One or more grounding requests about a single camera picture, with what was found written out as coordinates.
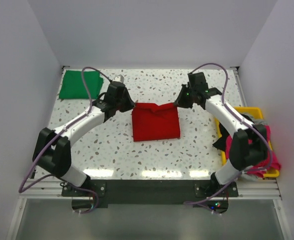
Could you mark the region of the red t shirt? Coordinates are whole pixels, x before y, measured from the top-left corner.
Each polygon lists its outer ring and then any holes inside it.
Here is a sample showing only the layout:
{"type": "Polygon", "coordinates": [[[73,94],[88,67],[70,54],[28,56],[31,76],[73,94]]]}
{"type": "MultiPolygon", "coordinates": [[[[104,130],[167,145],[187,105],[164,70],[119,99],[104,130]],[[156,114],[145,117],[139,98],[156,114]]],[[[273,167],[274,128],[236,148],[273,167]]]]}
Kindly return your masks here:
{"type": "Polygon", "coordinates": [[[132,111],[132,130],[135,142],[180,138],[177,107],[173,103],[137,103],[132,111]]]}

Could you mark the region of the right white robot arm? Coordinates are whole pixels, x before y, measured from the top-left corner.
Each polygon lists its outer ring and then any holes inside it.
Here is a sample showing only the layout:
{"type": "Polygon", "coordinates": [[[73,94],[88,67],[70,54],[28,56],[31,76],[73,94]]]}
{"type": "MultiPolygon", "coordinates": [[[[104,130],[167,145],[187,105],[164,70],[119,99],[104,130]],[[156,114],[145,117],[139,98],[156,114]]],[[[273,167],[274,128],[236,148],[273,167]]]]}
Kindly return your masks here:
{"type": "Polygon", "coordinates": [[[209,190],[212,195],[219,197],[227,191],[227,184],[244,170],[268,158],[270,147],[267,129],[237,112],[225,101],[222,92],[208,86],[204,73],[189,73],[188,79],[188,83],[182,85],[174,105],[185,109],[191,109],[193,104],[201,106],[220,122],[232,140],[227,162],[211,175],[209,190]]]}

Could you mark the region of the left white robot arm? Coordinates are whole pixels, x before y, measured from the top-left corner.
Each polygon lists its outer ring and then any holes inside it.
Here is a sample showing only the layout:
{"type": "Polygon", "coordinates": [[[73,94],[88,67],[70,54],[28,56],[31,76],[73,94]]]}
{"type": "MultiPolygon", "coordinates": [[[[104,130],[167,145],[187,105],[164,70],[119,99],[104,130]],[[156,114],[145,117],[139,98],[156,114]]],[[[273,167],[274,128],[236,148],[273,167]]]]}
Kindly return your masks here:
{"type": "Polygon", "coordinates": [[[128,89],[120,81],[112,81],[104,99],[96,99],[81,116],[55,129],[43,128],[36,142],[33,163],[56,178],[73,185],[79,196],[87,195],[93,187],[90,176],[72,164],[71,148],[85,134],[105,123],[116,112],[134,109],[128,89]]]}

